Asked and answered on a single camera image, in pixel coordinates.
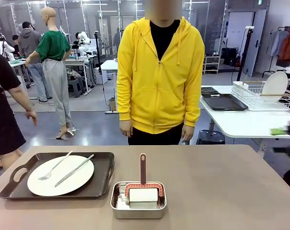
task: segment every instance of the hoodie cuff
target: hoodie cuff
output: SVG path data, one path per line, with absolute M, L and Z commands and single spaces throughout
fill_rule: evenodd
M 187 126 L 195 127 L 195 122 L 185 121 L 184 124 Z
M 130 113 L 119 113 L 120 121 L 128 121 L 131 120 Z

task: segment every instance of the stool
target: stool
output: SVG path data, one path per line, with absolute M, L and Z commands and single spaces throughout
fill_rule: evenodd
M 77 79 L 79 80 L 79 83 L 80 83 L 80 87 L 81 87 L 81 91 L 82 91 L 82 94 L 85 93 L 85 88 L 83 86 L 83 77 L 77 77 Z
M 224 145 L 225 136 L 219 131 L 201 130 L 197 139 L 197 145 Z
M 69 80 L 68 81 L 68 89 L 69 86 L 72 86 L 73 88 L 73 93 L 74 93 L 74 97 L 80 97 L 82 90 L 81 90 L 81 85 L 78 79 L 76 80 Z

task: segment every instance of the fork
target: fork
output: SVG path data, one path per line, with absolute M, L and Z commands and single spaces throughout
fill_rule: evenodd
M 59 163 L 57 163 L 51 170 L 50 172 L 48 172 L 47 174 L 45 174 L 44 176 L 40 177 L 39 180 L 44 181 L 49 179 L 52 176 L 52 171 L 61 163 L 63 162 L 73 151 L 70 151 L 63 159 L 61 159 L 59 161 Z

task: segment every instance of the brown table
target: brown table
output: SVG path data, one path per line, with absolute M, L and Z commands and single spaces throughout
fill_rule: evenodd
M 8 201 L 0 198 L 0 230 L 290 230 L 290 188 L 251 147 L 41 146 L 29 149 L 0 177 L 39 152 L 110 151 L 115 182 L 138 180 L 147 154 L 148 180 L 164 183 L 167 210 L 160 220 L 118 220 L 111 192 L 99 200 Z

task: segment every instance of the mannequin hand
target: mannequin hand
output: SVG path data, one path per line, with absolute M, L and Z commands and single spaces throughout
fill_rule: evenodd
M 191 126 L 187 126 L 187 125 L 183 126 L 182 135 L 181 135 L 181 138 L 183 138 L 182 142 L 187 142 L 193 137 L 194 129 L 195 128 Z
M 130 138 L 133 135 L 132 120 L 119 121 L 120 131 L 123 135 Z
M 26 118 L 28 118 L 28 120 L 30 119 L 30 117 L 33 120 L 34 125 L 37 125 L 37 115 L 35 113 L 35 111 L 26 111 L 25 112 Z
M 28 57 L 25 61 L 25 66 L 28 68 L 29 64 L 31 63 L 31 58 Z

